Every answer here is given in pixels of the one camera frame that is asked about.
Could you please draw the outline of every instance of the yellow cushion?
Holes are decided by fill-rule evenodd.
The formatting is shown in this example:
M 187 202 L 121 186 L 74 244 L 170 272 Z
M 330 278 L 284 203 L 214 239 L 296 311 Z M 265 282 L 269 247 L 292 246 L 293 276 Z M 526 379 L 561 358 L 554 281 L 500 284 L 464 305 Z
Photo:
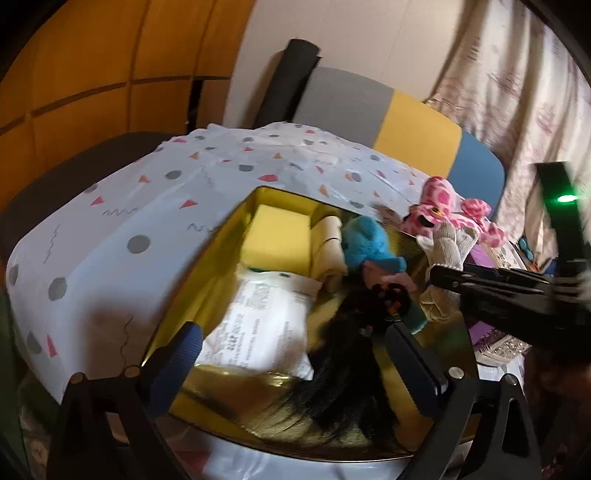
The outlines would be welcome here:
M 310 276 L 310 217 L 259 205 L 240 260 L 247 267 Z
M 374 149 L 428 175 L 447 177 L 461 140 L 460 126 L 396 90 Z

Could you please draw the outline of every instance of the polka dot tablecloth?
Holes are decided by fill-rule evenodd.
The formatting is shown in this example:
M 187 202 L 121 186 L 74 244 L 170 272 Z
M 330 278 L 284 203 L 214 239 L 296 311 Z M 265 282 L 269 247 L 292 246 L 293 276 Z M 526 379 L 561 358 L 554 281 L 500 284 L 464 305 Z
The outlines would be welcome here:
M 141 361 L 183 273 L 254 188 L 404 216 L 426 178 L 306 125 L 210 125 L 174 137 L 89 186 L 19 242 L 7 268 L 19 349 L 61 400 L 75 372 L 110 377 Z

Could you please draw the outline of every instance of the blue cushion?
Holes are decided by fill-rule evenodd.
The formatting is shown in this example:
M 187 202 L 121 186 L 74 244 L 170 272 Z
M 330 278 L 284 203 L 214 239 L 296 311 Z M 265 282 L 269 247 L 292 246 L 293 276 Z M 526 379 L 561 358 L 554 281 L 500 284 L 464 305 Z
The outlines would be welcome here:
M 466 131 L 462 131 L 460 148 L 447 179 L 464 198 L 488 203 L 492 208 L 489 217 L 493 217 L 503 193 L 505 170 L 486 145 Z

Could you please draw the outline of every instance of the blue plush toy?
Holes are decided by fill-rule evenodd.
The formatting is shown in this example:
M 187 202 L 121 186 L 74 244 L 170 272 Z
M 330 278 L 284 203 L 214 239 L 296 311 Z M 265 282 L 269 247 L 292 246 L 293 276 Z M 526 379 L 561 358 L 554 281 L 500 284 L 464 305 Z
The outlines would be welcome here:
M 365 260 L 371 260 L 390 273 L 406 271 L 406 260 L 390 252 L 388 234 L 373 218 L 359 216 L 349 221 L 343 228 L 342 238 L 350 273 L 358 273 Z

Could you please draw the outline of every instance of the white wall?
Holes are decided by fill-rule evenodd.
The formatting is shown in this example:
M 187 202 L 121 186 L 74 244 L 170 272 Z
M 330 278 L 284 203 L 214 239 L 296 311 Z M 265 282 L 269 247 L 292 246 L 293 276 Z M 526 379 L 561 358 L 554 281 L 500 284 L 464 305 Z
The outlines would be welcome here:
M 291 38 L 320 47 L 320 64 L 429 96 L 477 0 L 257 0 L 228 94 L 224 125 L 249 127 Z

